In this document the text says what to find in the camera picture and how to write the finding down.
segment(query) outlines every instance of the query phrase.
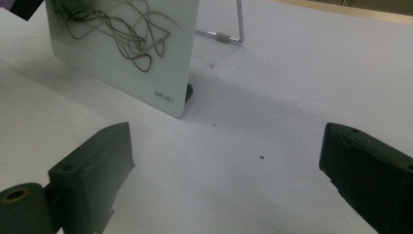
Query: white table surface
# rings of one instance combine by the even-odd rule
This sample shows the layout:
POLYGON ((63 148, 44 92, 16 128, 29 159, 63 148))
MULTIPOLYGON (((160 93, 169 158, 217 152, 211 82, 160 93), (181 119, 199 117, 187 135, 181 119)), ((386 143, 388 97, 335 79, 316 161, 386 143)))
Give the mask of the white table surface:
MULTIPOLYGON (((204 1, 199 26, 235 34, 234 4, 204 1)), ((263 0, 244 0, 244 20, 241 47, 195 39, 175 119, 55 58, 44 5, 29 22, 0 10, 0 188, 46 185, 128 121, 137 167, 105 234, 375 233, 319 170, 323 130, 413 155, 413 27, 263 0)))

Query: white plastic board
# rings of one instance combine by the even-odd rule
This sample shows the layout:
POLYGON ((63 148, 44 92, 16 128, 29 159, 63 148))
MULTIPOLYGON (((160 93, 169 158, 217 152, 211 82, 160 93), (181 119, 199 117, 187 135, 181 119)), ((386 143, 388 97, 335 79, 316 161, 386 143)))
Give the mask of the white plastic board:
POLYGON ((55 55, 174 117, 199 0, 46 0, 55 55))

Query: screw hole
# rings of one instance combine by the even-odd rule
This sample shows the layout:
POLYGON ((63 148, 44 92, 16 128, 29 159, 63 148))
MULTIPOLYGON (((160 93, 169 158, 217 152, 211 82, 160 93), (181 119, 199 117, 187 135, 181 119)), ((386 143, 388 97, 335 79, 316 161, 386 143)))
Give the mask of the screw hole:
POLYGON ((73 167, 73 165, 66 165, 66 166, 63 167, 63 170, 65 172, 73 171, 73 169, 75 169, 75 167, 73 167))
POLYGON ((28 189, 19 189, 8 193, 3 197, 2 202, 6 204, 17 202, 28 194, 28 189))

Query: metal rod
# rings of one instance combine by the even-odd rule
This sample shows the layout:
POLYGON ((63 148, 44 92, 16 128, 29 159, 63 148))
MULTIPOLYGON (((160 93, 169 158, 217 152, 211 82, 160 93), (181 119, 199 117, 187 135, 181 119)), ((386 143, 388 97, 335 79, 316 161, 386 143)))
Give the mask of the metal rod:
POLYGON ((219 42, 241 45, 244 42, 244 18, 243 18, 243 3, 242 0, 237 0, 237 11, 238 11, 238 27, 240 31, 240 38, 234 38, 230 35, 221 32, 209 32, 199 28, 195 29, 195 34, 204 36, 210 39, 217 40, 219 42))

